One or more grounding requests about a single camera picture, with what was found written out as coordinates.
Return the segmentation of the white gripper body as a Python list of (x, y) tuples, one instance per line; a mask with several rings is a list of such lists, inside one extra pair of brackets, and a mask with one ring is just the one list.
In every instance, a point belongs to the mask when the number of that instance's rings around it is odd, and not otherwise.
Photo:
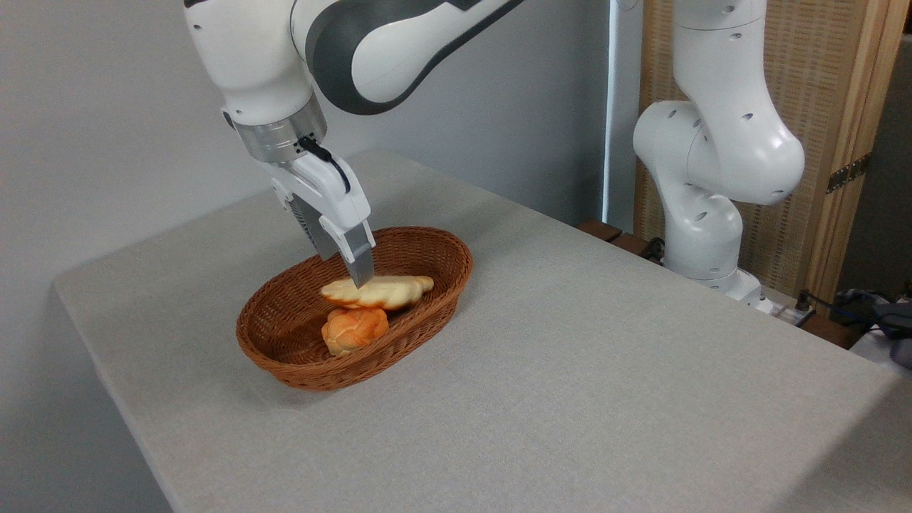
[(282, 202), (299, 198), (342, 232), (368, 220), (371, 208), (351, 166), (323, 160), (312, 152), (281, 163), (261, 163)]

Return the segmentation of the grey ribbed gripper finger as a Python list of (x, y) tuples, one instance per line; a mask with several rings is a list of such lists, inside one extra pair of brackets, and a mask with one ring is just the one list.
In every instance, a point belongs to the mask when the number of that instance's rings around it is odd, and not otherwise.
[(273, 187), (273, 189), (283, 207), (296, 218), (297, 223), (299, 223), (305, 235), (309, 238), (310, 243), (315, 247), (317, 254), (323, 260), (331, 259), (334, 254), (337, 254), (339, 250), (338, 244), (332, 240), (330, 234), (320, 224), (321, 214), (319, 214), (319, 211), (316, 211), (316, 208), (313, 208), (312, 205), (307, 204), (302, 198), (283, 187)]
[(328, 260), (339, 253), (356, 288), (361, 288), (373, 279), (372, 249), (376, 243), (368, 221), (364, 220), (349, 230), (342, 230), (326, 215), (322, 215), (319, 222), (325, 234), (318, 243), (319, 256)]

